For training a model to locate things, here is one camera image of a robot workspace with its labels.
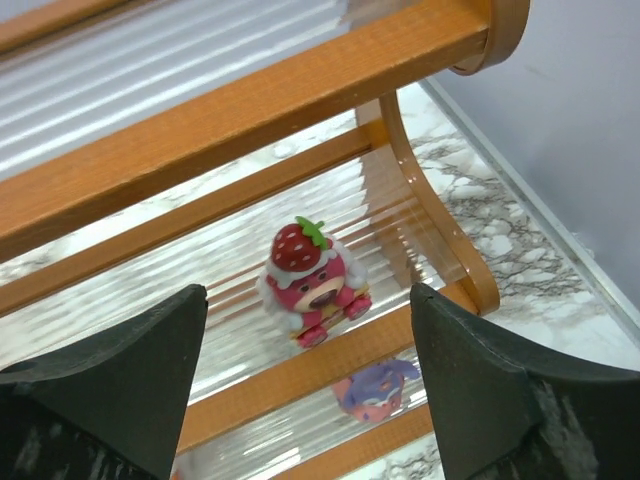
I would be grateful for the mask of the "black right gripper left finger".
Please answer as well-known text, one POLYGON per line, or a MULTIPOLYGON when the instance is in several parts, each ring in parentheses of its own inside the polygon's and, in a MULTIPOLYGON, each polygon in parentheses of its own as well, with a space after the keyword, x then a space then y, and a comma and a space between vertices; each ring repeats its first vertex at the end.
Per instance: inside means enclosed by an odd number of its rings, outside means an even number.
POLYGON ((208 303, 189 285, 1 372, 4 479, 167 479, 208 303))

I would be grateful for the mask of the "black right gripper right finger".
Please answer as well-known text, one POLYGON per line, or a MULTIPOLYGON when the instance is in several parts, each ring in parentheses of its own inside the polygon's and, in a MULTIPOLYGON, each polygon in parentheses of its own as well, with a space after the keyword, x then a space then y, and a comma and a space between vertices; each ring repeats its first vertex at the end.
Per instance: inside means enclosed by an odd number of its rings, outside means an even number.
POLYGON ((446 478, 638 478, 638 372, 544 347, 424 284, 410 306, 446 478))

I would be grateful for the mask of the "purple bunny pink cup toy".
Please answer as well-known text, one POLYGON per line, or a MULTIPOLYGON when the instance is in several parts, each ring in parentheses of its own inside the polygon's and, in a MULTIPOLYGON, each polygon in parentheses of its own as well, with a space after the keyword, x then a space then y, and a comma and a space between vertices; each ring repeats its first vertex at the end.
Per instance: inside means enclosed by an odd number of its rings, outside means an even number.
POLYGON ((411 362, 391 358, 353 373, 331 389, 344 413, 363 423, 379 423, 400 408, 405 381, 419 377, 411 362))

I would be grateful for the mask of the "pink bear cake slice toy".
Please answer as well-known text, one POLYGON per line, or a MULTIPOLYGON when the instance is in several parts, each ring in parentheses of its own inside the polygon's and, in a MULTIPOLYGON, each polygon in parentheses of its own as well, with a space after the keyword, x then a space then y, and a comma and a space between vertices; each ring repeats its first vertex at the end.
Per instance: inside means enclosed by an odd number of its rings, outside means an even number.
POLYGON ((367 268, 323 227, 302 216, 282 227, 256 281, 266 313, 303 349, 372 306, 367 268))

